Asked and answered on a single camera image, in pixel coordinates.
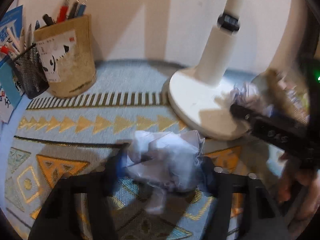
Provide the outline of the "person's right hand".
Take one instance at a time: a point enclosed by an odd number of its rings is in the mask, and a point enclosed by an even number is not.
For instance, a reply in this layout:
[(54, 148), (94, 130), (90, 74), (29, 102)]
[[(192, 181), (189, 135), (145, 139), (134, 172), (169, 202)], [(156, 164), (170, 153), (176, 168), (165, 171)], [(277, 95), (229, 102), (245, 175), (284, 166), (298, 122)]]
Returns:
[(299, 160), (287, 152), (284, 152), (279, 161), (285, 162), (285, 166), (278, 184), (278, 203), (289, 201), (292, 185), (299, 183), (308, 190), (296, 214), (296, 219), (312, 218), (319, 208), (319, 173), (315, 170), (301, 168)]

